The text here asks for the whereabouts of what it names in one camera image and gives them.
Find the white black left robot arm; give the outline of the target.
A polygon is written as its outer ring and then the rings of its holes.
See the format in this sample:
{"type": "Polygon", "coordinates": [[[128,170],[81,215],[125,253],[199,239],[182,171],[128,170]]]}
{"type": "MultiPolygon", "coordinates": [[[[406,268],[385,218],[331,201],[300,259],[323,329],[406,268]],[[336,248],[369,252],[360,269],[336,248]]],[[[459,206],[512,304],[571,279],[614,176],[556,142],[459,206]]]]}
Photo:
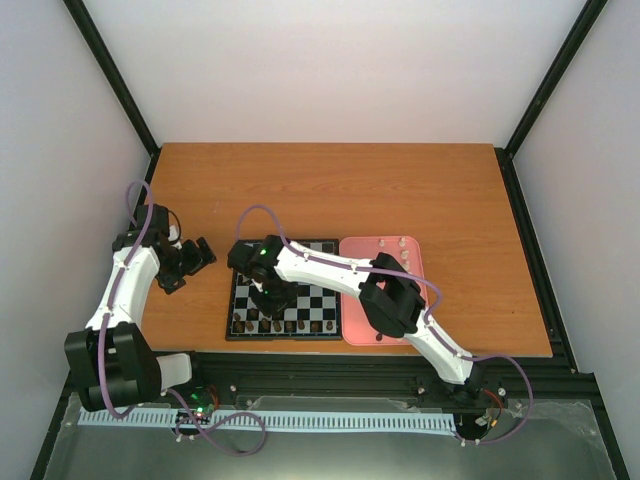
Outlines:
{"type": "Polygon", "coordinates": [[[99,306],[86,326],[64,342],[71,378],[86,410],[113,409],[122,415],[170,387],[190,403],[206,395],[208,378],[193,367],[193,355],[155,353],[141,324],[152,285],[172,294],[215,260],[204,238],[182,239],[180,222],[170,209],[136,208],[133,226],[112,244],[112,271],[99,306]]]}

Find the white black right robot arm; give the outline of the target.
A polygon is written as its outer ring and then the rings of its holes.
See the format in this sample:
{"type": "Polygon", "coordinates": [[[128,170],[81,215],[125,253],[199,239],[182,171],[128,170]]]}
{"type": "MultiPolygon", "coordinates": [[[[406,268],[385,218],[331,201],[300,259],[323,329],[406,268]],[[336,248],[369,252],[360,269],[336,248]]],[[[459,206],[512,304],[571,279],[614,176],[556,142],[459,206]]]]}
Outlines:
{"type": "Polygon", "coordinates": [[[302,284],[325,288],[358,300],[374,330],[408,341],[442,381],[464,385],[472,376],[472,354],[437,323],[436,306],[422,296],[426,280],[408,273],[389,254],[341,257],[269,235],[255,246],[236,242],[227,266],[250,281],[249,296],[263,314],[278,315],[289,308],[302,284]]]}

